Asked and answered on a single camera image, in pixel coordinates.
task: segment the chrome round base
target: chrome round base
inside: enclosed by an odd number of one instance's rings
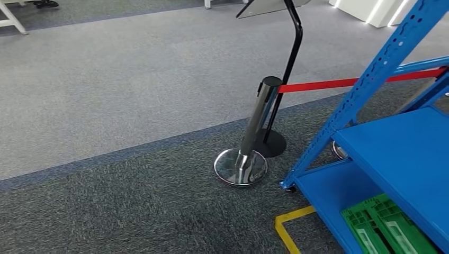
[[[265,158],[258,152],[240,154],[239,148],[223,151],[213,163],[215,173],[225,183],[234,186],[249,186],[260,181],[268,171]]]
[[[340,159],[343,160],[344,158],[346,158],[346,156],[348,154],[346,154],[346,152],[343,150],[343,148],[341,148],[339,145],[337,145],[337,143],[335,143],[335,141],[332,141],[332,152],[334,152],[334,154]]]

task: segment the black metal stand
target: black metal stand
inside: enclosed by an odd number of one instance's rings
[[[295,27],[295,41],[293,43],[293,48],[290,53],[289,62],[285,68],[284,77],[282,78],[282,84],[287,84],[292,73],[293,65],[298,55],[299,47],[302,42],[302,26],[301,20],[299,19],[298,13],[296,12],[296,7],[294,6],[293,0],[284,0],[287,10],[289,10],[290,17],[293,20]],[[276,118],[277,111],[279,110],[279,105],[281,104],[283,94],[278,94],[276,102],[273,106],[273,111],[270,116],[267,128],[260,130],[256,144],[255,150],[261,153],[265,158],[275,157],[282,154],[287,147],[287,142],[285,138],[278,132],[272,130],[274,119]]]

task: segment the blue metal shelf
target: blue metal shelf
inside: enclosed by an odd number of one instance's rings
[[[346,253],[362,253],[340,211],[382,191],[351,160],[339,161],[295,179],[310,204]]]
[[[417,0],[401,24],[280,182],[296,185],[348,253],[361,249],[340,211],[385,192],[449,253],[449,116],[432,104],[449,88],[449,69],[401,112],[347,128],[393,74],[447,65],[447,57],[399,66],[449,11],[449,0]],[[306,171],[334,139],[353,160]]]
[[[448,131],[449,116],[426,107],[333,135],[445,253],[449,253]]]

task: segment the green plastic crate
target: green plastic crate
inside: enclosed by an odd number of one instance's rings
[[[438,253],[427,237],[386,194],[363,203],[395,253]]]
[[[390,253],[381,239],[381,232],[363,203],[341,211],[363,253]]]

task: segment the black round base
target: black round base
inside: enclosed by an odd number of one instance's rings
[[[285,138],[280,133],[272,130],[267,142],[264,143],[265,133],[266,129],[261,129],[258,132],[256,142],[254,143],[254,150],[258,151],[265,158],[281,155],[285,151],[285,148],[287,148]]]
[[[294,192],[296,192],[296,187],[292,186],[292,187],[287,188],[285,190],[288,191],[288,192],[294,193]]]

